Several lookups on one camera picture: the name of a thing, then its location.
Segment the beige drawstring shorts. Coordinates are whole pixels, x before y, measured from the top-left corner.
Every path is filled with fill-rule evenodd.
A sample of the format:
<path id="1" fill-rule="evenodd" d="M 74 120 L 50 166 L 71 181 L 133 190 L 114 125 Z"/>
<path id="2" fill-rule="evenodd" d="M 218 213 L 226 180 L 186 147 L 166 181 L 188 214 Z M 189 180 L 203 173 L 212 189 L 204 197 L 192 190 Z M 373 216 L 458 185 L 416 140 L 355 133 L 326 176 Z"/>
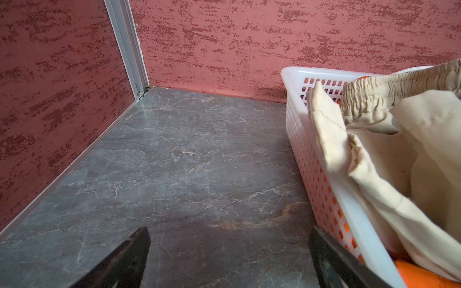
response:
<path id="1" fill-rule="evenodd" d="M 384 247 L 461 279 L 461 62 L 348 83 L 340 104 L 321 83 L 308 110 L 326 169 L 370 218 Z"/>

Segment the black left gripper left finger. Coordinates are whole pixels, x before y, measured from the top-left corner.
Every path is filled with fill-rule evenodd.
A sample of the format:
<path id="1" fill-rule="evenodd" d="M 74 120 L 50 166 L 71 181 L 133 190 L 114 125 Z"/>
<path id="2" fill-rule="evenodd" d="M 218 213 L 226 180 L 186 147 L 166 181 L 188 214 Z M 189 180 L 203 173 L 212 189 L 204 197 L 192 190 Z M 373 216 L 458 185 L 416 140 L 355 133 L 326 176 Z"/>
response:
<path id="1" fill-rule="evenodd" d="M 139 228 L 73 288 L 139 288 L 151 245 L 146 227 Z"/>

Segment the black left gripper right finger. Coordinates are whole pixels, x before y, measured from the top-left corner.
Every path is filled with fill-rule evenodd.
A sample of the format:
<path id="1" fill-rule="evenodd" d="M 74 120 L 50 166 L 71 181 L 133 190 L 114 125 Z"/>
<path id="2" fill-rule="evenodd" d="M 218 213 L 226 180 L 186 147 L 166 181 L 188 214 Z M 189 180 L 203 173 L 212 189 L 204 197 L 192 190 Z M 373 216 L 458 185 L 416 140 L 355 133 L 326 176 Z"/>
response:
<path id="1" fill-rule="evenodd" d="M 310 233 L 309 249 L 322 288 L 390 286 L 318 226 L 312 228 Z"/>

